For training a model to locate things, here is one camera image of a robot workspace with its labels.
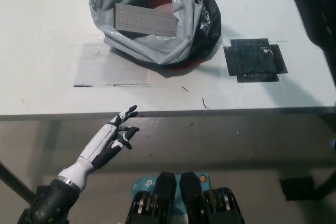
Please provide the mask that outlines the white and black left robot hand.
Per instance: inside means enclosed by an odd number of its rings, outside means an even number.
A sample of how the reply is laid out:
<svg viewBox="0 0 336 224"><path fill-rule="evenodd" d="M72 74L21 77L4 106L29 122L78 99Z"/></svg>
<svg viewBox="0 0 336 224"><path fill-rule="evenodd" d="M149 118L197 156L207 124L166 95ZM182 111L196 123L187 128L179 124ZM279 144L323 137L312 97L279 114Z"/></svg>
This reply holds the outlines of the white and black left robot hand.
<svg viewBox="0 0 336 224"><path fill-rule="evenodd" d="M89 174L101 169L124 147L132 149L130 139L140 129L135 126L124 127L122 124L137 116L136 109L137 106L133 105L105 124L85 146L76 162L63 169L57 179L82 192Z"/></svg>

